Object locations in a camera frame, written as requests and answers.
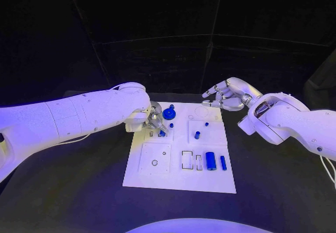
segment small blue part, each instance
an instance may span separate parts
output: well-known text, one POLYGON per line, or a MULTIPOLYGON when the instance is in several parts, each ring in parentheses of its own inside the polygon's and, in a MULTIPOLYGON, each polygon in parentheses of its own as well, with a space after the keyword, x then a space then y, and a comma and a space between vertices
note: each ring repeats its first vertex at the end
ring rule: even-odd
POLYGON ((200 132, 197 131, 195 134, 195 139, 199 139, 199 136, 200 136, 200 132))
POLYGON ((160 130, 160 136, 164 137, 166 133, 160 130))
POLYGON ((173 105, 170 105, 170 107, 163 110, 163 118, 166 120, 173 120, 174 117, 176 117, 176 112, 174 112, 174 109, 173 109, 173 105))
POLYGON ((221 162, 222 162, 222 170, 226 171, 226 163, 225 163, 225 158, 221 156, 221 162))
POLYGON ((216 160, 215 160, 215 153, 206 152, 205 153, 205 159, 206 159, 206 168, 209 171, 216 170, 216 160))

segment black tablecloth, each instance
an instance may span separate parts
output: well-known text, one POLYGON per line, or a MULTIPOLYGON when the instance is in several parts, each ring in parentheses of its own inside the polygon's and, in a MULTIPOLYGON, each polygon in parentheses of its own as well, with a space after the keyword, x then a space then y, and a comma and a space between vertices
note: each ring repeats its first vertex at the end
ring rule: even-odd
MULTIPOLYGON (((190 94, 154 101, 200 102, 190 94)), ((20 164, 0 195, 0 232, 125 232, 173 218, 215 218, 275 233, 336 231, 336 191, 317 155, 236 126, 222 111, 236 194, 122 187, 133 133, 124 124, 52 147, 20 164)))

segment table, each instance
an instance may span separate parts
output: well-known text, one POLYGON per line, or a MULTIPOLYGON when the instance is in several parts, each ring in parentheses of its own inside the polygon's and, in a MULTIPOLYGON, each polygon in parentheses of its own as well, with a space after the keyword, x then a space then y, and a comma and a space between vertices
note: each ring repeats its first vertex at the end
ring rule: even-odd
MULTIPOLYGON (((150 94, 202 102, 200 95, 150 94)), ((173 218, 213 218, 275 233, 336 231, 336 191, 317 155, 296 139, 248 136, 246 114, 222 111, 236 194, 122 187, 133 133, 124 124, 52 147, 20 164, 0 195, 0 232, 125 232, 173 218)))

